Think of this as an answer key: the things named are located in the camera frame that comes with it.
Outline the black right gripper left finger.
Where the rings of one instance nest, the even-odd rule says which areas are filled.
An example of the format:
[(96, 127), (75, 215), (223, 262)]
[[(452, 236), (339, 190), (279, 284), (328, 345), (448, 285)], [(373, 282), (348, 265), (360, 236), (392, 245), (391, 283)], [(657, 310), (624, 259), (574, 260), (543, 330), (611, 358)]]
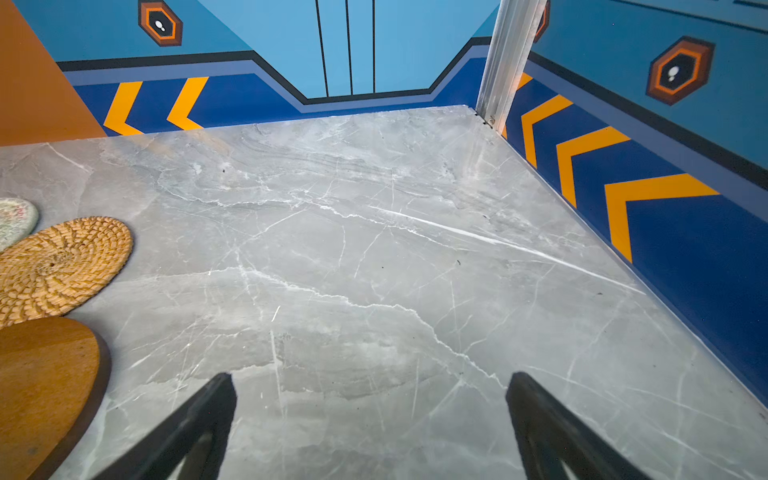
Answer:
[(237, 406), (232, 375), (219, 373), (123, 456), (99, 479), (216, 479)]

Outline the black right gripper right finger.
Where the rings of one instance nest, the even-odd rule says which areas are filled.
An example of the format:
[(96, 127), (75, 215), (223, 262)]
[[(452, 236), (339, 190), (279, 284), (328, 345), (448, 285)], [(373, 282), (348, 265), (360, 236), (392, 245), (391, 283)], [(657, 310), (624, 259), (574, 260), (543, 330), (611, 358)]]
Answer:
[(646, 479), (529, 374), (512, 375), (506, 402), (529, 479)]

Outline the plain brown wooden round coaster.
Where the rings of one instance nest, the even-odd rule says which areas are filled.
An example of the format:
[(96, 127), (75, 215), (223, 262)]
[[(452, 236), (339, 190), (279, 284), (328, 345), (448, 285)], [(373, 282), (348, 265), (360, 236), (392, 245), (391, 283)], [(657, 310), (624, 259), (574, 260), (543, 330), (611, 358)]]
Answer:
[(109, 382), (103, 338), (64, 317), (1, 329), (1, 477), (48, 479), (93, 421)]

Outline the woven rattan round coaster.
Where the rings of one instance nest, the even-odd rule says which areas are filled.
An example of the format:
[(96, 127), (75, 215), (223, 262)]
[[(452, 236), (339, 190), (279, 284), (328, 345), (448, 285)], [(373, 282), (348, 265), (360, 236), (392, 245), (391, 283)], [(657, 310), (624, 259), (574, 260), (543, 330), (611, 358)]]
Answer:
[(1, 254), (1, 327), (62, 316), (87, 302), (123, 269), (133, 237), (111, 217), (70, 220)]

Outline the white multicolour rope coaster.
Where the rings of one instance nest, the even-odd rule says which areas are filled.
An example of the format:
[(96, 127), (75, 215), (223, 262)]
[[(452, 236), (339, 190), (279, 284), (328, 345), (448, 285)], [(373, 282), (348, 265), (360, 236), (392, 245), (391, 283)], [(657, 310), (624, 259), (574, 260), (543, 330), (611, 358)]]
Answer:
[(20, 198), (2, 198), (0, 201), (0, 251), (4, 252), (29, 236), (39, 220), (34, 204)]

